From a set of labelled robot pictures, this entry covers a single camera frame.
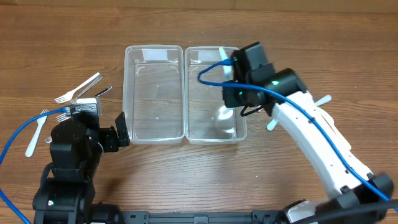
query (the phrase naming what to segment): wooden table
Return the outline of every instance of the wooden table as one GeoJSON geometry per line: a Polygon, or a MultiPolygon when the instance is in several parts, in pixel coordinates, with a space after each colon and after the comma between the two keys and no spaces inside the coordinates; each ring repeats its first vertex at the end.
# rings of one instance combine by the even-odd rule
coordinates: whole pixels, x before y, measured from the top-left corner
{"type": "MultiPolygon", "coordinates": [[[[276,69],[295,69],[313,96],[375,173],[398,181],[398,15],[0,6],[0,124],[3,148],[11,134],[52,99],[95,72],[89,93],[103,98],[101,126],[122,110],[124,50],[129,45],[244,47],[261,41],[276,69]]],[[[150,212],[237,212],[278,209],[299,199],[325,198],[297,144],[281,127],[266,131],[265,113],[248,118],[236,145],[130,146],[106,154],[95,177],[95,202],[150,212]]],[[[6,195],[33,221],[32,199],[44,166],[48,118],[33,157],[24,152],[28,126],[0,171],[6,195]]],[[[385,223],[398,223],[391,214],[385,223]]],[[[20,220],[0,202],[1,223],[20,220]]]]}

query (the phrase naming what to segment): fork tines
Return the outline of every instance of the fork tines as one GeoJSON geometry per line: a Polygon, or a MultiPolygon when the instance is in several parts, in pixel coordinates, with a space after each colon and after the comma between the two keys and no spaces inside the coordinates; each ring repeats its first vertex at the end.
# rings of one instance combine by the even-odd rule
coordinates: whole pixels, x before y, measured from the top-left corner
{"type": "Polygon", "coordinates": [[[56,103],[64,103],[66,101],[68,101],[67,99],[65,99],[63,96],[60,96],[56,99],[54,99],[56,103]]]}
{"type": "Polygon", "coordinates": [[[66,121],[69,118],[71,118],[71,117],[67,116],[66,113],[62,113],[61,115],[58,115],[57,117],[55,117],[55,119],[58,121],[58,123],[61,123],[62,121],[66,121]]]}

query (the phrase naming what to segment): white plastic fork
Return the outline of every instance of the white plastic fork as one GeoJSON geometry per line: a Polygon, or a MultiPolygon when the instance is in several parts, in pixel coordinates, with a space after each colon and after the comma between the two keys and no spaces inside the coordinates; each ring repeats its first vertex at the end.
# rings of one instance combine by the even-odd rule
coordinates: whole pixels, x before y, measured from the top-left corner
{"type": "Polygon", "coordinates": [[[66,94],[55,98],[54,101],[56,103],[64,103],[67,101],[70,101],[73,98],[73,94],[75,94],[76,91],[78,91],[80,88],[82,88],[83,86],[87,85],[87,83],[93,81],[98,75],[100,75],[99,72],[97,72],[95,75],[93,75],[92,77],[89,77],[89,79],[87,79],[86,81],[84,81],[82,84],[80,84],[78,87],[76,87],[74,90],[71,90],[69,92],[67,92],[66,94]]]}
{"type": "MultiPolygon", "coordinates": [[[[222,60],[228,59],[228,56],[226,54],[224,47],[219,47],[218,52],[220,53],[222,60]]],[[[230,79],[229,76],[231,76],[231,73],[232,73],[232,67],[231,66],[223,66],[223,70],[224,70],[225,80],[228,81],[230,79]]]]}
{"type": "Polygon", "coordinates": [[[58,121],[58,123],[61,123],[62,121],[66,121],[69,118],[71,118],[71,117],[67,116],[67,114],[65,114],[65,113],[62,113],[55,117],[55,119],[58,121]]]}
{"type": "MultiPolygon", "coordinates": [[[[41,112],[41,114],[44,114],[44,113],[47,113],[47,112],[49,112],[49,111],[48,110],[43,110],[41,112]]],[[[37,144],[37,140],[38,140],[38,138],[40,136],[40,132],[41,132],[41,130],[43,128],[43,125],[44,125],[46,119],[47,119],[47,116],[44,116],[44,117],[41,117],[41,118],[37,119],[37,129],[36,129],[35,134],[32,137],[32,140],[30,140],[30,143],[29,143],[29,145],[28,145],[28,147],[26,149],[26,152],[25,152],[25,156],[26,157],[30,157],[30,156],[33,155],[33,152],[35,151],[35,147],[36,147],[36,144],[37,144]]]]}
{"type": "MultiPolygon", "coordinates": [[[[325,103],[331,101],[331,96],[330,95],[326,95],[322,98],[320,98],[318,101],[315,102],[315,106],[321,106],[324,105],[325,103]]],[[[277,119],[273,119],[272,121],[270,121],[267,125],[267,130],[268,131],[272,131],[274,130],[275,126],[278,124],[278,120],[277,119]]]]}
{"type": "Polygon", "coordinates": [[[91,87],[93,87],[95,84],[101,81],[101,79],[102,75],[98,75],[79,95],[76,96],[75,99],[71,99],[69,103],[75,105],[77,99],[79,99],[83,94],[85,94],[91,87]]]}

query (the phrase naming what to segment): clear plastic container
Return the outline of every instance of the clear plastic container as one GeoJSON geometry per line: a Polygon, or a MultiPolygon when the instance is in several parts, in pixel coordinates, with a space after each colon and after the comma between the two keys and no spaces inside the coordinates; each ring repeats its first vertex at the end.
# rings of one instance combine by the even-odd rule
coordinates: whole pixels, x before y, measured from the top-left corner
{"type": "MultiPolygon", "coordinates": [[[[191,144],[232,144],[246,138],[246,118],[241,108],[226,108],[222,88],[198,82],[198,73],[221,60],[220,47],[189,47],[185,51],[185,136],[191,144]]],[[[230,56],[235,47],[224,47],[230,56]]],[[[211,82],[225,82],[223,66],[215,67],[201,77],[211,82]]]]}
{"type": "Polygon", "coordinates": [[[185,133],[182,48],[138,45],[126,49],[123,111],[133,144],[175,144],[185,133]]]}

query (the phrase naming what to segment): blue cable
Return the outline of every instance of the blue cable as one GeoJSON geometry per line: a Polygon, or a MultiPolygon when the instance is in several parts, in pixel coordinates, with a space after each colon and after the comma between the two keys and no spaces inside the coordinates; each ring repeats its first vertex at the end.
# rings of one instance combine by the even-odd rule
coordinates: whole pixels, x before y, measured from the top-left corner
{"type": "Polygon", "coordinates": [[[334,152],[336,153],[337,157],[340,159],[341,163],[343,163],[343,165],[345,166],[345,168],[350,171],[354,177],[356,177],[363,185],[365,185],[367,188],[369,188],[371,191],[373,191],[376,195],[378,195],[380,198],[382,198],[385,201],[390,201],[389,197],[385,196],[379,189],[375,188],[375,186],[373,186],[372,184],[370,184],[368,181],[366,181],[365,179],[363,179],[357,172],[355,172],[354,169],[351,168],[351,166],[347,163],[347,161],[344,159],[343,155],[341,155],[340,151],[337,149],[337,147],[335,146],[335,144],[333,143],[333,141],[329,138],[329,136],[327,135],[327,133],[325,132],[325,130],[322,129],[322,127],[319,125],[319,123],[313,118],[311,117],[311,115],[309,115],[303,108],[301,108],[299,105],[297,105],[296,103],[294,103],[292,100],[286,98],[285,96],[272,91],[272,90],[268,90],[266,88],[260,87],[260,86],[256,86],[256,85],[249,85],[249,84],[241,84],[241,83],[215,83],[215,82],[208,82],[208,81],[204,81],[201,80],[200,77],[208,72],[209,70],[211,70],[212,68],[219,66],[219,65],[229,65],[232,66],[233,65],[233,59],[229,58],[220,62],[215,63],[214,65],[204,69],[203,71],[199,72],[198,75],[198,81],[202,84],[205,85],[212,85],[212,86],[221,86],[221,87],[226,87],[226,88],[240,88],[240,89],[246,89],[246,90],[258,90],[258,91],[264,91],[267,94],[278,98],[280,100],[283,100],[284,102],[289,103],[290,105],[292,105],[294,108],[296,108],[298,111],[300,111],[306,118],[308,118],[308,120],[310,120],[313,125],[315,125],[315,127],[317,127],[317,129],[319,130],[319,132],[321,132],[321,134],[323,135],[323,137],[325,137],[326,141],[329,143],[329,145],[331,146],[331,148],[334,150],[334,152]]]}
{"type": "MultiPolygon", "coordinates": [[[[66,112],[65,108],[60,108],[57,110],[53,110],[53,111],[49,111],[47,113],[43,113],[40,115],[37,115],[36,117],[26,121],[21,127],[19,127],[17,129],[17,131],[15,131],[15,133],[11,136],[10,140],[8,140],[6,146],[4,147],[4,150],[1,153],[0,156],[0,166],[2,164],[2,161],[4,160],[4,157],[6,156],[6,153],[8,151],[8,149],[10,148],[11,143],[13,142],[13,140],[17,137],[17,135],[26,127],[28,126],[30,123],[32,123],[33,121],[44,117],[44,116],[48,116],[51,114],[55,114],[55,113],[64,113],[66,112]]],[[[30,221],[24,216],[24,214],[22,214],[21,211],[18,210],[17,207],[15,207],[14,204],[12,204],[12,202],[7,198],[7,196],[4,194],[4,192],[0,189],[0,197],[4,200],[4,202],[6,203],[6,205],[8,205],[8,207],[11,208],[11,210],[25,223],[25,224],[30,224],[30,221]]]]}

